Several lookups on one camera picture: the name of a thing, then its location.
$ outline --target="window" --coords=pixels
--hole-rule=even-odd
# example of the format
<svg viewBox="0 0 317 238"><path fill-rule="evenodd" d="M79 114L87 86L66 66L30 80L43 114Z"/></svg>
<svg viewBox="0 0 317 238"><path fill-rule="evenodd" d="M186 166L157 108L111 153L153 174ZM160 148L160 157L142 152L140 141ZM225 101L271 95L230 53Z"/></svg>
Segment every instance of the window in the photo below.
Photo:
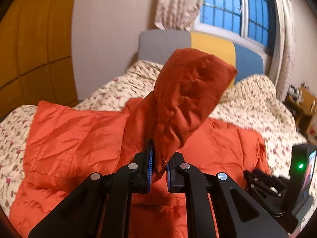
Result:
<svg viewBox="0 0 317 238"><path fill-rule="evenodd" d="M271 54L275 39L273 0L204 0L195 22L198 31Z"/></svg>

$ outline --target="floral blanket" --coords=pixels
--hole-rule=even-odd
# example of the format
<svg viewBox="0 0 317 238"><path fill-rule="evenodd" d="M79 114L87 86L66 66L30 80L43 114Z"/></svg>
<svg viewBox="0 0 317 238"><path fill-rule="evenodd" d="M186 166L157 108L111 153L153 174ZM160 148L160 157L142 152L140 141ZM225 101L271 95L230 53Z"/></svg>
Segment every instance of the floral blanket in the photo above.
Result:
<svg viewBox="0 0 317 238"><path fill-rule="evenodd" d="M154 89L161 68L160 64L140 60L74 108L120 111L130 98L145 97ZM0 205L6 215L24 178L23 155L35 112L36 106L21 106L0 123ZM288 176L292 146L306 142L296 132L294 118L276 99L275 87L265 75L250 76L225 91L209 117L258 131L266 143L270 169L277 176ZM302 226L317 207L316 176L310 190L314 205Z"/></svg>

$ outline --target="device screen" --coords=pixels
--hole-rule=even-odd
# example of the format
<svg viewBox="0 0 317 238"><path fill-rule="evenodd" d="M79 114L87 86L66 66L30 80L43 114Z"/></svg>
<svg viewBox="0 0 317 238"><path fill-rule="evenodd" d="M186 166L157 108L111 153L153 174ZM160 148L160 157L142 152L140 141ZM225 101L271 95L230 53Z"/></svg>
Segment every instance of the device screen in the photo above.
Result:
<svg viewBox="0 0 317 238"><path fill-rule="evenodd" d="M311 179L313 178L315 161L316 161L316 151L312 152L308 157L308 167L305 173L305 179L304 179L302 190L304 190L307 187L307 185L310 183Z"/></svg>

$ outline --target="gray headboard panel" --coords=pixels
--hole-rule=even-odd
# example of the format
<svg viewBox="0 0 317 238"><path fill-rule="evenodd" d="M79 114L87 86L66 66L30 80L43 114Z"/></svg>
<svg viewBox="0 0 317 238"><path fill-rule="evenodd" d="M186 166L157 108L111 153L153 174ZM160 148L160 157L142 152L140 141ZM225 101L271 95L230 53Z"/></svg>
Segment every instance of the gray headboard panel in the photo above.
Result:
<svg viewBox="0 0 317 238"><path fill-rule="evenodd" d="M178 48L191 47L191 33L181 30L152 29L141 32L138 59L165 64Z"/></svg>

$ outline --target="floral curtain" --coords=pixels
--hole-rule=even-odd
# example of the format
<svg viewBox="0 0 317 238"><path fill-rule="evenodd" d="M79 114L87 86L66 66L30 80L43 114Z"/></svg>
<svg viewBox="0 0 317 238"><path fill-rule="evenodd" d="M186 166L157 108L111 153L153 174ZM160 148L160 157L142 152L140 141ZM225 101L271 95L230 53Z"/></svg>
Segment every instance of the floral curtain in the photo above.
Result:
<svg viewBox="0 0 317 238"><path fill-rule="evenodd" d="M190 30L203 0L158 0L155 25L160 29Z"/></svg>
<svg viewBox="0 0 317 238"><path fill-rule="evenodd" d="M268 76L275 84L276 97L284 101L295 61L296 32L291 0L275 0L277 10L276 42Z"/></svg>

